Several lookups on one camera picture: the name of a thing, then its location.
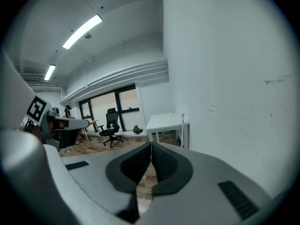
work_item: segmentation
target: window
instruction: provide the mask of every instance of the window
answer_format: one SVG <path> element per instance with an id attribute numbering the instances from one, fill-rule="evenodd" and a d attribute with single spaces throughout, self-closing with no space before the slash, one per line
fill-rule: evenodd
<path id="1" fill-rule="evenodd" d="M 82 119 L 99 120 L 106 127 L 107 110 L 115 108 L 119 113 L 118 125 L 123 132 L 133 130 L 135 125 L 143 128 L 134 85 L 88 98 L 79 104 Z"/>

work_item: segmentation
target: black office chair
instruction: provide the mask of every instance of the black office chair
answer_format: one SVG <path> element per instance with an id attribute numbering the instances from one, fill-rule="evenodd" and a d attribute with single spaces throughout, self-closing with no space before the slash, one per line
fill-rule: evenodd
<path id="1" fill-rule="evenodd" d="M 104 125 L 99 126 L 99 128 L 102 129 L 102 132 L 100 132 L 99 135 L 105 136 L 105 137 L 109 136 L 109 139 L 103 143 L 104 146 L 106 146 L 106 143 L 109 142 L 109 141 L 111 141 L 111 144 L 110 144 L 111 148 L 112 148 L 112 143 L 113 143 L 114 140 L 122 141 L 122 143 L 124 142 L 122 139 L 117 138 L 117 137 L 120 137 L 120 136 L 117 136 L 115 134 L 119 131 L 119 128 L 120 128 L 119 125 L 118 125 L 118 116 L 119 116 L 119 114 L 118 114 L 118 112 L 116 112 L 115 108 L 108 109 L 107 114 L 106 114 L 106 120 L 107 120 L 106 127 L 107 127 L 107 129 L 103 130 Z M 113 124 L 115 126 L 114 129 L 110 129 L 111 124 Z"/>

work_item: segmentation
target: white desk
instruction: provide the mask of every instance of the white desk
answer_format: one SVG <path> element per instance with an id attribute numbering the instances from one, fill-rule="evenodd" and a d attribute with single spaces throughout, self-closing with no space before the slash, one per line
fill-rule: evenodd
<path id="1" fill-rule="evenodd" d="M 187 116 L 184 116 L 184 134 L 183 134 L 183 146 L 188 148 L 188 125 L 189 121 Z M 163 113 L 158 115 L 152 115 L 147 127 L 146 131 L 148 133 L 149 141 L 153 141 L 152 133 L 156 133 L 157 141 L 159 142 L 158 132 L 163 132 L 166 130 L 176 130 L 176 140 L 178 140 L 178 130 L 181 129 L 182 126 L 182 115 L 179 113 Z"/>

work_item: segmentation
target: desk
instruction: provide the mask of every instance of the desk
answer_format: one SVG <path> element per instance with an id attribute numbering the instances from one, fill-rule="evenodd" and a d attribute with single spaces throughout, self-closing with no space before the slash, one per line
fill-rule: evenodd
<path id="1" fill-rule="evenodd" d="M 90 122 L 90 125 L 94 125 L 94 127 L 95 128 L 97 128 L 97 131 L 99 132 L 99 129 L 98 129 L 98 125 L 97 125 L 97 122 L 98 120 L 93 120 L 93 121 L 89 121 Z M 86 137 L 86 140 L 88 140 L 88 142 L 90 142 L 89 141 L 89 138 L 88 138 L 88 135 L 86 134 L 86 128 L 84 127 L 83 128 L 83 133 L 84 133 L 84 135 L 85 135 L 85 137 Z"/>
<path id="2" fill-rule="evenodd" d="M 184 141 L 183 146 L 188 148 L 188 125 L 189 121 L 186 116 L 184 116 Z M 153 141 L 152 133 L 156 133 L 157 141 L 159 142 L 158 132 L 163 132 L 166 130 L 176 130 L 176 140 L 178 140 L 178 130 L 181 129 L 182 126 L 182 115 L 177 112 L 169 112 L 158 115 L 152 115 L 147 127 L 145 130 L 148 133 L 149 141 Z"/>

